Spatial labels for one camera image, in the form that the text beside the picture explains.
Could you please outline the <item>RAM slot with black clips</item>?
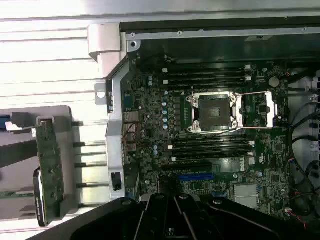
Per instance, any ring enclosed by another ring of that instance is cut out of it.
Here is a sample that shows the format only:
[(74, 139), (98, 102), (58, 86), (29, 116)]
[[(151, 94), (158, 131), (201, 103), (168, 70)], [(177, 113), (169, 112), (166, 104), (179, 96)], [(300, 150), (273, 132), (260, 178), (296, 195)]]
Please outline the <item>RAM slot with black clips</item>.
[(245, 87), (246, 82), (195, 82), (195, 83), (186, 83), (180, 82), (177, 84), (168, 84), (166, 88), (170, 91), (182, 91), (182, 90), (208, 90), (208, 89), (233, 89)]
[(182, 77), (243, 77), (246, 73), (243, 71), (207, 71), (207, 72), (169, 72), (166, 77), (182, 78)]
[(223, 155), (223, 154), (240, 154), (251, 152), (250, 147), (222, 147), (222, 148), (211, 148), (211, 149), (185, 149), (185, 150), (173, 150), (172, 154), (177, 155)]
[(212, 142), (229, 142), (229, 141), (244, 141), (250, 140), (249, 135), (220, 135), (220, 136), (209, 136), (209, 137), (196, 137), (196, 138), (185, 138), (175, 139), (171, 141), (172, 145), (178, 144), (194, 144), (194, 143), (212, 143)]

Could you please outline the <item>long black expansion slot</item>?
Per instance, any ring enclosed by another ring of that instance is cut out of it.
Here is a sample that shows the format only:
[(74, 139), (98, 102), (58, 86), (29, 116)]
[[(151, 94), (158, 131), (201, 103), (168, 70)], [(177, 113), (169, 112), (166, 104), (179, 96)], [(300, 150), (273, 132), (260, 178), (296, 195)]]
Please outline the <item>long black expansion slot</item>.
[(190, 170), (190, 169), (207, 169), (211, 168), (212, 163), (208, 161), (187, 161), (187, 162), (170, 162), (161, 166), (161, 169), (164, 171), (173, 171), (173, 170)]

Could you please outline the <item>grey open PC case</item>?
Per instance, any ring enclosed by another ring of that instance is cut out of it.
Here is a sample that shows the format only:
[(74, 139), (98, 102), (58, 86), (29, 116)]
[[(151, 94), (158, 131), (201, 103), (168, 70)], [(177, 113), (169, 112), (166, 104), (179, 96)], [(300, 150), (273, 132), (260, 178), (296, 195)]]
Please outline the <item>grey open PC case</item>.
[[(287, 67), (288, 220), (320, 240), (320, 16), (102, 23), (88, 28), (89, 53), (105, 79), (111, 201), (126, 191), (122, 89), (140, 65), (276, 62)], [(163, 240), (192, 240), (173, 199)]]

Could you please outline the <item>grey printed parts rack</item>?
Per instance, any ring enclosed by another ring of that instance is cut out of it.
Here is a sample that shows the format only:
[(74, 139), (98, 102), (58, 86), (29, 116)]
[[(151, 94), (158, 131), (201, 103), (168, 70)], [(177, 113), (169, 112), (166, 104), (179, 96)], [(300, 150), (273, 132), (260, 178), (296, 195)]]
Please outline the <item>grey printed parts rack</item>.
[(0, 222), (30, 219), (39, 226), (33, 181), (39, 164), (33, 130), (46, 119), (54, 125), (64, 182), (60, 217), (52, 222), (78, 211), (71, 109), (65, 105), (4, 108), (0, 109), (0, 192), (33, 193), (34, 197), (0, 199)]

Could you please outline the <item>RAM slot with white clips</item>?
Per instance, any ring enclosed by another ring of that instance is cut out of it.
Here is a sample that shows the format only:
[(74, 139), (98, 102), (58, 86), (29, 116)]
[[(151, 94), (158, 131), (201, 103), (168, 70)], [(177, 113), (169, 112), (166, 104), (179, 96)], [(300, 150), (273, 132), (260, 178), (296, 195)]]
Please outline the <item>RAM slot with white clips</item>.
[(164, 74), (178, 74), (178, 73), (209, 73), (209, 72), (227, 72), (227, 71), (250, 71), (252, 70), (252, 65), (247, 64), (243, 67), (218, 67), (218, 68), (191, 68), (191, 67), (185, 67), (185, 68), (163, 68), (162, 73)]
[(239, 152), (182, 152), (173, 153), (171, 161), (191, 161), (191, 160), (209, 160), (219, 158), (237, 158), (237, 157), (252, 157), (255, 154), (251, 151), (239, 151)]
[(164, 85), (169, 84), (211, 84), (211, 83), (243, 83), (246, 81), (251, 81), (251, 76), (223, 76), (223, 77), (182, 77), (182, 78), (167, 78), (163, 79), (162, 83)]
[(223, 148), (223, 147), (251, 147), (249, 141), (235, 140), (235, 141), (185, 141), (185, 142), (175, 142), (167, 146), (168, 150), (183, 150), (191, 148)]

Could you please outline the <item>green motherboard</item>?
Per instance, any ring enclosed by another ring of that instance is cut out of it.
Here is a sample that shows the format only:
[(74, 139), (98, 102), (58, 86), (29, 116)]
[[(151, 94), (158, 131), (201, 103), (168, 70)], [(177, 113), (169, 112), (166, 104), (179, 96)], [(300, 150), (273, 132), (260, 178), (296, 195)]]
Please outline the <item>green motherboard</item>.
[[(125, 159), (125, 189), (130, 197), (144, 194), (183, 193), (206, 201), (210, 197), (235, 202), (234, 186), (256, 184), (259, 207), (253, 208), (269, 216), (288, 220), (291, 215), (290, 190), (285, 172), (288, 159), (289, 103), (285, 65), (277, 62), (252, 62), (252, 70), (243, 71), (251, 76), (246, 86), (231, 89), (168, 90), (163, 84), (167, 77), (163, 68), (242, 68), (247, 64), (162, 64), (140, 65), (133, 79), (122, 88), (123, 150)], [(269, 79), (277, 77), (279, 86), (273, 88)], [(192, 93), (234, 91), (250, 93), (271, 91), (278, 113), (275, 128), (242, 129), (219, 134), (195, 134), (187, 131), (191, 110), (185, 97)], [(168, 145), (172, 140), (228, 135), (249, 135), (244, 141), (252, 145), (254, 156), (172, 161)], [(172, 162), (211, 162), (210, 168), (163, 170), (162, 165)], [(179, 181), (178, 176), (213, 174), (212, 180)]]

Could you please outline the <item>silver finned chipset heatsink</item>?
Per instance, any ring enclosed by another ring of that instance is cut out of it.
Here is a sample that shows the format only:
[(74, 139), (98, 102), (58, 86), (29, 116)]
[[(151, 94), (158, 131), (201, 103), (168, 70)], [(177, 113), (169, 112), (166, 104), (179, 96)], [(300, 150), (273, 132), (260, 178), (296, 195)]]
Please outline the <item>silver finned chipset heatsink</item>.
[(248, 208), (259, 207), (259, 196), (256, 184), (238, 184), (234, 186), (234, 201)]

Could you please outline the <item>blue expansion slot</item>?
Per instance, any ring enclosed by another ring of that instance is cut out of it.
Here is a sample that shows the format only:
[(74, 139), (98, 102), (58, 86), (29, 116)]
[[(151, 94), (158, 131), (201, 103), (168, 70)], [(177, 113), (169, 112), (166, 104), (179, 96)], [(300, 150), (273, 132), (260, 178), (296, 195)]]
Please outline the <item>blue expansion slot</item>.
[(187, 174), (187, 175), (179, 175), (179, 181), (181, 182), (190, 182), (190, 181), (207, 181), (213, 180), (213, 174)]

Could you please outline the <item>silver socket cover frame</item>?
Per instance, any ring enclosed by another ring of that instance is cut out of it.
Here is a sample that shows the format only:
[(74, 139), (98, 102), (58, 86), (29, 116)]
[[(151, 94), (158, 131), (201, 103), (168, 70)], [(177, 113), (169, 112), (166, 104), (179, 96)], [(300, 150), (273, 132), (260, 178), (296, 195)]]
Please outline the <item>silver socket cover frame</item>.
[[(274, 118), (278, 115), (278, 105), (273, 100), (272, 95), (244, 95), (236, 96), (237, 110), (242, 117), (242, 124), (238, 122), (239, 127), (269, 127), (274, 128)], [(248, 107), (253, 107), (254, 115), (248, 115)], [(248, 115), (247, 120), (255, 120), (256, 115), (258, 115), (259, 122), (254, 122), (253, 125), (247, 125), (245, 121), (245, 116)]]

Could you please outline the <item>CPU socket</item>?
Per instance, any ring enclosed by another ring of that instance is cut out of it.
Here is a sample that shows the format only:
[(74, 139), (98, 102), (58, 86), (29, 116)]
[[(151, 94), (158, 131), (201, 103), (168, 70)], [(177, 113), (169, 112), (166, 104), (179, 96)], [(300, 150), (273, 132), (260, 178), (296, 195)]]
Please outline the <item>CPU socket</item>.
[(243, 126), (242, 97), (233, 91), (191, 93), (185, 101), (190, 105), (190, 133), (222, 134)]

